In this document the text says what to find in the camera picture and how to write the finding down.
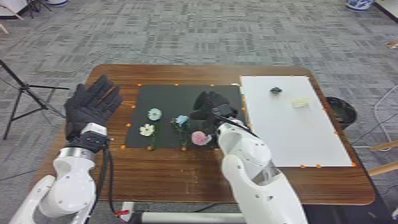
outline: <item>robot forearm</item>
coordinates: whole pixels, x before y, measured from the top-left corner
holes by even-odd
[[[100,151],[96,149],[101,148],[96,145],[103,145],[105,141],[107,128],[91,123],[82,130],[80,139],[68,143],[54,160],[57,180],[48,175],[36,184],[11,224],[34,224],[32,215],[38,206],[50,218],[82,211],[73,223],[85,222],[96,198],[96,184],[89,170],[94,168],[94,154]]]
[[[224,152],[222,174],[247,223],[308,223],[297,194],[272,164],[265,142],[228,123],[221,125],[217,133]]]

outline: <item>gray carpet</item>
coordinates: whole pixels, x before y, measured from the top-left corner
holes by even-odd
[[[386,48],[386,42],[398,40],[398,26],[375,8],[352,12],[343,0],[75,0],[52,13],[43,10],[34,19],[27,14],[25,21],[2,23],[11,31],[11,35],[0,33],[2,59],[30,83],[73,87],[103,63],[300,65],[315,73],[325,95],[356,106],[350,141],[377,124],[373,105],[398,84],[398,51]],[[11,82],[4,72],[0,77]],[[2,82],[0,93],[6,125],[16,90]],[[55,94],[59,108],[68,95],[64,91]],[[382,119],[398,112],[396,96],[380,105]],[[32,107],[23,99],[20,111]],[[393,139],[396,120],[386,123]],[[9,140],[0,142],[0,178],[39,167],[61,126],[62,120],[48,112],[16,122]],[[384,142],[377,129],[357,145]],[[398,158],[396,149],[357,152],[368,168]],[[18,209],[32,175],[0,181],[0,223],[7,223]],[[373,178],[380,192],[398,184],[396,177],[391,172]],[[396,189],[384,195],[391,210],[398,205]],[[192,211],[201,205],[141,206],[157,211]],[[231,206],[213,209],[235,210]],[[64,223],[43,217],[38,220]],[[93,223],[112,222],[101,204]]]

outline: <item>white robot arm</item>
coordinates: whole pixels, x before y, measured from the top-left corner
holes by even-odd
[[[229,123],[219,126],[217,134],[224,153],[222,174],[247,223],[308,223],[297,194],[272,164],[265,142]]]
[[[107,136],[107,128],[91,123],[82,134],[96,132]],[[96,199],[96,184],[89,175],[94,168],[94,153],[78,147],[61,149],[54,160],[57,180],[46,176],[38,182],[22,207],[11,219],[11,224],[34,224],[34,211],[39,206],[46,217],[57,218],[77,213],[73,224],[84,224]]]
[[[121,102],[119,86],[105,75],[89,88],[78,84],[64,104],[68,143],[54,160],[57,179],[46,176],[36,184],[11,224],[34,224],[38,206],[48,217],[77,213],[71,223],[87,222],[100,194],[89,170],[94,168],[94,154],[107,149],[107,121]]]

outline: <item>wooden table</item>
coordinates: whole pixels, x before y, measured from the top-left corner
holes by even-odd
[[[125,102],[109,122],[112,154],[116,160],[116,201],[151,202],[215,202],[235,203],[228,181],[221,173],[222,154],[217,150],[157,149],[157,151],[125,148],[126,124],[132,118],[139,86],[164,85],[229,85],[240,83],[242,75],[309,76],[320,101],[338,130],[356,167],[347,168],[281,168],[304,204],[366,205],[373,202],[373,187],[357,160],[345,134],[332,116],[313,74],[300,67],[279,66],[174,66],[174,65],[100,65],[91,73],[87,84],[107,74],[121,85]],[[52,162],[64,146],[64,134],[59,133],[46,155],[36,181],[54,174]],[[101,155],[96,156],[96,167]],[[107,199],[107,187],[101,195]]]

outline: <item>flower-shaped object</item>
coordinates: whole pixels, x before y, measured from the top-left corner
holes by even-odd
[[[162,117],[162,111],[158,108],[153,108],[149,111],[148,111],[148,118],[151,121],[157,121]]]
[[[148,137],[153,135],[153,132],[155,132],[155,127],[153,127],[153,125],[146,124],[141,127],[141,135],[144,135]]]
[[[212,141],[212,135],[206,135],[201,131],[192,133],[192,143],[199,146],[206,145]]]
[[[187,120],[189,120],[189,116],[180,115],[178,118],[176,118],[176,123],[178,123],[180,127],[183,126],[183,123],[187,122]]]

